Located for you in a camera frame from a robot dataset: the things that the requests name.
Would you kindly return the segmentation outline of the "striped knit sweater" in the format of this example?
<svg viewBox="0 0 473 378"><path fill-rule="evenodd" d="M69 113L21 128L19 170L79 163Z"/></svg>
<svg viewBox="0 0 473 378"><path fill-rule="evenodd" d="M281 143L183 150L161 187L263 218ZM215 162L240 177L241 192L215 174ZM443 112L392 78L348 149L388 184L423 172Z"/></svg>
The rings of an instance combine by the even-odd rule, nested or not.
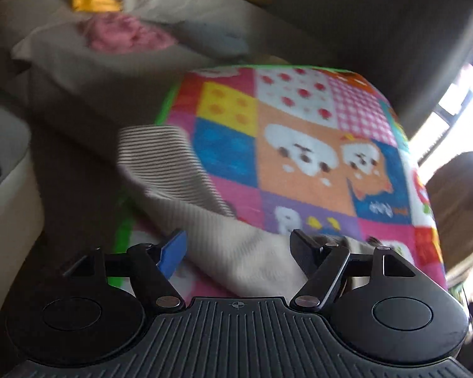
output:
<svg viewBox="0 0 473 378"><path fill-rule="evenodd" d="M268 231L236 218L202 167L185 130L143 125L119 131L118 169L131 198L162 231L184 230L188 260L237 296L282 296L307 278L289 250L304 217L265 194Z"/></svg>

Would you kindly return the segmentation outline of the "colourful cartoon play mat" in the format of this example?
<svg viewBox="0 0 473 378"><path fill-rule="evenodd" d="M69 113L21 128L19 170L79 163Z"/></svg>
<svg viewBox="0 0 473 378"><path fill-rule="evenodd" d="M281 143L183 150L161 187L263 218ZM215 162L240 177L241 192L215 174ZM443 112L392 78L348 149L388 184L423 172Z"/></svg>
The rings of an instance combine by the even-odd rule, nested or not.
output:
<svg viewBox="0 0 473 378"><path fill-rule="evenodd" d="M259 99L253 135L199 119L190 144L236 218L271 229L263 195L289 199L310 236L376 239L439 285L446 283L437 225L389 102L359 74L316 66L247 66ZM185 298L234 295L186 255L172 276Z"/></svg>

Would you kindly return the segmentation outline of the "brown blanket on chair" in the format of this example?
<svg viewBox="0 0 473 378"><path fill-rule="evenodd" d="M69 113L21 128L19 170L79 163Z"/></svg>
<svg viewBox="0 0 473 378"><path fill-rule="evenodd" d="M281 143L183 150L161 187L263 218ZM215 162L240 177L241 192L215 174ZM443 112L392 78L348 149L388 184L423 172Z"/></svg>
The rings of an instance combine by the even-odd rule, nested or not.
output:
<svg viewBox="0 0 473 378"><path fill-rule="evenodd" d="M456 155L426 184L437 224L447 286L467 280L473 268L473 151Z"/></svg>

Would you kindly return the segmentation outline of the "pink cloth on sofa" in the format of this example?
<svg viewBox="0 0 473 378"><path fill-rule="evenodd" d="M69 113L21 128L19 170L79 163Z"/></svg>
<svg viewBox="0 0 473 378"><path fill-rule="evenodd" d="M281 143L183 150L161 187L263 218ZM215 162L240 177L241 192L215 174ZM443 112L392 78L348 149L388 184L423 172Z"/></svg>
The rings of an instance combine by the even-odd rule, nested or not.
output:
<svg viewBox="0 0 473 378"><path fill-rule="evenodd" d="M94 14L81 21L78 29L90 49L107 54L162 50L178 43L161 27L117 12Z"/></svg>

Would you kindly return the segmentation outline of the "beige covered sofa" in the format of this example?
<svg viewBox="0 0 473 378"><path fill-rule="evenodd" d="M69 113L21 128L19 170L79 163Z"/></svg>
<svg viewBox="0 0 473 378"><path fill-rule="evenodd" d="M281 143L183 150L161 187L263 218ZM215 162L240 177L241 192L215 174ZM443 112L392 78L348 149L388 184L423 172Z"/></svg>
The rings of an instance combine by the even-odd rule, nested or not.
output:
<svg viewBox="0 0 473 378"><path fill-rule="evenodd" d="M283 25L242 0L0 0L0 90L73 136L206 119L253 135L253 59Z"/></svg>

